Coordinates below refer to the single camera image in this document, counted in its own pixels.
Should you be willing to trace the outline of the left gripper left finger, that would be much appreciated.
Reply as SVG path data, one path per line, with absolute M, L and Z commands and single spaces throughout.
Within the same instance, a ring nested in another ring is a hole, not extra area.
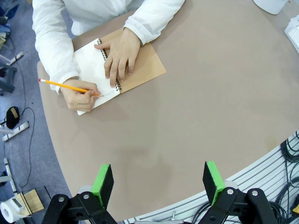
M 115 224 L 107 211 L 114 178 L 110 164 L 103 164 L 90 191 L 69 198 L 54 195 L 43 218 L 44 224 L 78 224 L 88 220 L 92 224 Z

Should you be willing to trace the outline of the person's right hand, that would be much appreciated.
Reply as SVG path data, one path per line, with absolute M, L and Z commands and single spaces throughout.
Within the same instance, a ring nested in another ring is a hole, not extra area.
M 60 88 L 67 106 L 71 110 L 89 112 L 94 107 L 96 100 L 101 95 L 97 85 L 94 83 L 77 79 L 69 79 L 63 84 L 87 90 L 87 92 L 83 93 L 64 87 Z

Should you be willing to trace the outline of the person's left hand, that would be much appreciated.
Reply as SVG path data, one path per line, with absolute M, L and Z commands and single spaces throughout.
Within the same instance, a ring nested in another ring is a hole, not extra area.
M 135 60 L 140 49 L 140 39 L 129 28 L 124 28 L 121 35 L 102 44 L 95 44 L 98 50 L 109 49 L 104 63 L 105 76 L 110 86 L 115 87 L 116 80 L 125 79 L 125 71 L 134 71 Z

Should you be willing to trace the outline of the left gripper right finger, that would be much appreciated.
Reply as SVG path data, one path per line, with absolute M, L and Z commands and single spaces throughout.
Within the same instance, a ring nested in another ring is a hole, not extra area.
M 205 162 L 203 183 L 210 208 L 200 224 L 223 224 L 229 216 L 237 217 L 242 224 L 277 223 L 262 189 L 253 188 L 244 193 L 227 187 L 214 161 Z

